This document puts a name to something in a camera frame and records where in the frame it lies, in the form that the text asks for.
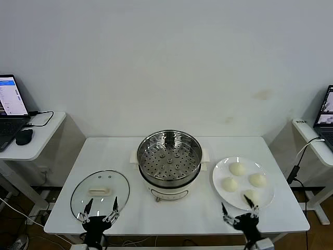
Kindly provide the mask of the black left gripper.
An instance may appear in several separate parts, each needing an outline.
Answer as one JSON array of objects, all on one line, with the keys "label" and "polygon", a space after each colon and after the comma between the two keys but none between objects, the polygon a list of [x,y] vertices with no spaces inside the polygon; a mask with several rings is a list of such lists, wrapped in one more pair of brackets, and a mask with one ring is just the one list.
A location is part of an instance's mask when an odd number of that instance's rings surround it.
[{"label": "black left gripper", "polygon": [[107,246],[108,238],[104,232],[110,229],[119,216],[118,197],[115,197],[112,212],[108,216],[91,216],[89,213],[93,204],[93,198],[85,206],[84,211],[79,213],[78,219],[85,230],[84,244],[87,246]]}]

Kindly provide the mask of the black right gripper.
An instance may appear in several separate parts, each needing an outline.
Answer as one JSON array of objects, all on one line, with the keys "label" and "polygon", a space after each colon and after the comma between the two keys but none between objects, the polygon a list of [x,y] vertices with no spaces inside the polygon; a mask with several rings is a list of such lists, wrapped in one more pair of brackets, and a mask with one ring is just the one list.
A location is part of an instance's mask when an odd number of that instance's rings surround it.
[{"label": "black right gripper", "polygon": [[244,198],[250,206],[251,212],[237,217],[232,217],[228,214],[224,204],[221,203],[223,220],[230,226],[234,226],[234,229],[242,231],[247,241],[261,240],[262,235],[257,229],[257,225],[259,223],[259,207],[258,205],[255,205],[254,202],[245,194]]}]

